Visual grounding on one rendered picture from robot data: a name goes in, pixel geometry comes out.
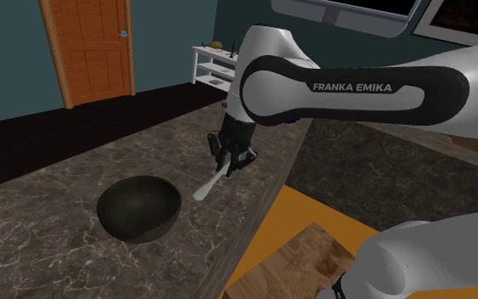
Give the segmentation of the orange robot stand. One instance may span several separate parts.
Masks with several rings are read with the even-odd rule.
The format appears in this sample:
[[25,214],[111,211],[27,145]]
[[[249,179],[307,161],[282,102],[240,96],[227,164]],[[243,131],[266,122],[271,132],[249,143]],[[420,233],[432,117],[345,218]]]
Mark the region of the orange robot stand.
[[[317,223],[351,254],[377,231],[288,186],[283,186],[227,285],[276,251],[311,223]],[[417,292],[407,299],[478,299],[478,287]]]

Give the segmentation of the white shelf unit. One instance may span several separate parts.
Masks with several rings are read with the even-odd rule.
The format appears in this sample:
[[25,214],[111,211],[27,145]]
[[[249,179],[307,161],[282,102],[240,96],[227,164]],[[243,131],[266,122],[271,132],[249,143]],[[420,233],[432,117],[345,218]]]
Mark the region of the white shelf unit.
[[220,48],[193,46],[193,67],[191,83],[202,82],[227,92],[235,76],[235,70],[215,63],[223,62],[236,66],[238,55],[235,52],[224,51]]

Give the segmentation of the black bowl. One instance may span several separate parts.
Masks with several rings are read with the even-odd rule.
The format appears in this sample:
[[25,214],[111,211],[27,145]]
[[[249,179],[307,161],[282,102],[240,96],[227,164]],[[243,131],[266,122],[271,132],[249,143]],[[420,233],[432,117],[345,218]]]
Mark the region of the black bowl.
[[135,176],[108,187],[96,212],[104,230],[118,240],[143,244],[167,234],[182,207],[178,189],[164,178]]

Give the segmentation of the white framed wall picture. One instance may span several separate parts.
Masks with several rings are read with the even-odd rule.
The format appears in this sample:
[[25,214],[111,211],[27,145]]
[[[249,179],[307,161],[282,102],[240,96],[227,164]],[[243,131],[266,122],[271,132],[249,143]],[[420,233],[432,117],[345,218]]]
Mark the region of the white framed wall picture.
[[478,0],[430,0],[413,34],[458,45],[478,45]]

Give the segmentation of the white spoon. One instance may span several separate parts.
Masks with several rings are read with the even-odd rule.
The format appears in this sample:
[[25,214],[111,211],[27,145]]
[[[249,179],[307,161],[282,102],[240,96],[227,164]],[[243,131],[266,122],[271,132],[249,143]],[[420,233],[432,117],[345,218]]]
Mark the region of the white spoon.
[[205,197],[210,193],[214,184],[218,181],[218,179],[225,175],[228,172],[230,166],[230,162],[226,162],[222,169],[218,171],[207,183],[202,185],[193,193],[193,199],[196,201],[202,201]]

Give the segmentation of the grey framed monitor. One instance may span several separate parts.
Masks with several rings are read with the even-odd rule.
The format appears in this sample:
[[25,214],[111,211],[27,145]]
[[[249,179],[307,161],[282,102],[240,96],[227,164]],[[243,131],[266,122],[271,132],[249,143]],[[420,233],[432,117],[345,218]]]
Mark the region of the grey framed monitor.
[[400,35],[421,0],[271,0],[274,12],[379,37]]

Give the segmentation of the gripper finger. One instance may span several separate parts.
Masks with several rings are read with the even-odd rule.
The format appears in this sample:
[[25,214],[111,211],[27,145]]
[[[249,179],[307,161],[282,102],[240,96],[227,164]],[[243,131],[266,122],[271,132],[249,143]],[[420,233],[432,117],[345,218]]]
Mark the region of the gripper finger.
[[226,172],[226,176],[228,178],[234,171],[248,166],[258,156],[257,152],[248,144],[235,144],[231,148],[230,154],[231,158],[229,161],[228,170]]
[[207,139],[210,146],[211,154],[215,157],[217,163],[217,171],[223,168],[224,161],[227,155],[227,151],[222,148],[218,132],[211,132],[207,134]]

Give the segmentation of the orange wooden door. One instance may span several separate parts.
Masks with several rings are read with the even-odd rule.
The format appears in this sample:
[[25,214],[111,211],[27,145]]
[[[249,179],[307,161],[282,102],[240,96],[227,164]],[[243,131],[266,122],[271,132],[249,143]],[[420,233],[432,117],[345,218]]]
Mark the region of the orange wooden door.
[[135,95],[131,0],[37,0],[66,109]]

